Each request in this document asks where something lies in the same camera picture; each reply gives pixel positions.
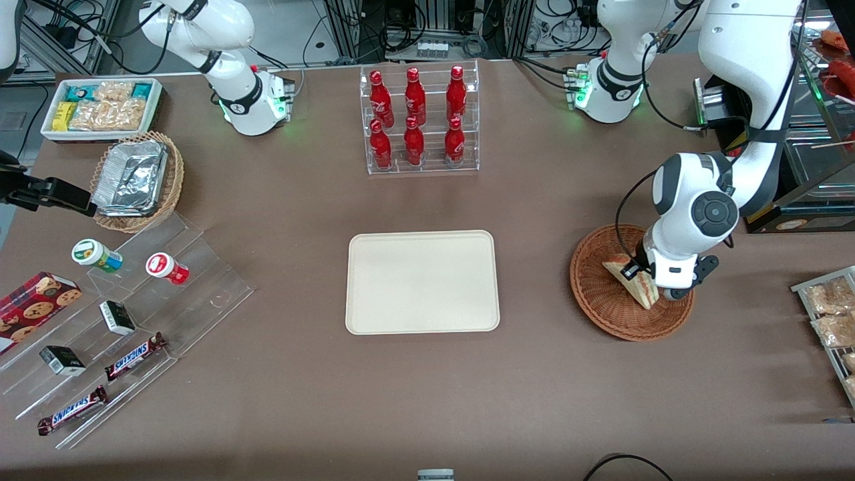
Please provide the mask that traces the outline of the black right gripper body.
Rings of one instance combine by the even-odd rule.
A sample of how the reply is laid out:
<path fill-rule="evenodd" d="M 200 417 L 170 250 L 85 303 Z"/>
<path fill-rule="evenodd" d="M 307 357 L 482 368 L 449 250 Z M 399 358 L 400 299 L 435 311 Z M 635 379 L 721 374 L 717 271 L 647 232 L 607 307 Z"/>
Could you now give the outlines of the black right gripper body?
<path fill-rule="evenodd" d="M 27 169 L 18 163 L 17 158 L 1 150 L 1 203 L 15 205 L 21 209 L 33 209 L 34 205 L 21 200 L 13 200 L 11 195 L 18 190 L 29 192 L 33 182 Z"/>

